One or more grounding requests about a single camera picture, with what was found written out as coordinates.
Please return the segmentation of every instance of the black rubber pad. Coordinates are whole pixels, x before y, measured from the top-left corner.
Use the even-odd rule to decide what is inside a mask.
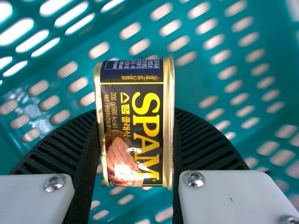
[[[179,175],[187,170],[249,169],[230,141],[204,119],[175,110],[173,224],[182,224]]]
[[[24,157],[11,174],[65,173],[75,196],[66,224],[87,223],[100,155],[95,110],[63,124]],[[229,140],[205,120],[175,110],[173,223],[183,223],[178,178],[186,170],[249,169]]]
[[[95,110],[82,114],[44,137],[10,174],[68,174],[75,195],[65,224],[85,224],[100,156]]]

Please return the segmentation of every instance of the can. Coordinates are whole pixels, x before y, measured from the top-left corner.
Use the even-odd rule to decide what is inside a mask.
[[[95,104],[107,186],[172,188],[174,63],[104,61],[94,68]]]

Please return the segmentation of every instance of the meat image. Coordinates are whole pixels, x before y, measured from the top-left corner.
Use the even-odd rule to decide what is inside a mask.
[[[140,170],[128,149],[129,146],[120,137],[109,143],[106,149],[108,179],[115,186],[141,187],[143,179],[136,174]]]

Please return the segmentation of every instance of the gold can edge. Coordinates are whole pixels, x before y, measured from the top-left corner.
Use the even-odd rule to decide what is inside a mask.
[[[174,128],[174,62],[170,55],[163,59],[164,73],[164,130],[163,130],[163,186],[172,189],[173,128]]]
[[[94,94],[95,94],[95,108],[97,114],[97,122],[99,127],[99,139],[100,139],[100,155],[101,155],[101,166],[103,170],[103,177],[105,184],[109,186],[108,171],[107,171],[107,158],[106,158],[106,146],[105,146],[105,129],[104,129],[104,117],[102,107],[102,95],[101,95],[101,82],[100,72],[103,62],[98,62],[93,70],[93,83],[94,83]]]

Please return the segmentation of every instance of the bolt head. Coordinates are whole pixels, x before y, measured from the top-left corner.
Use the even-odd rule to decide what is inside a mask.
[[[186,184],[192,187],[201,187],[205,184],[204,176],[198,171],[187,171],[183,176],[184,181]]]
[[[299,224],[299,218],[295,216],[281,216],[278,219],[278,224]]]
[[[52,192],[54,190],[60,189],[64,186],[66,182],[66,176],[63,174],[55,174],[50,176],[44,184],[44,190],[46,192]]]

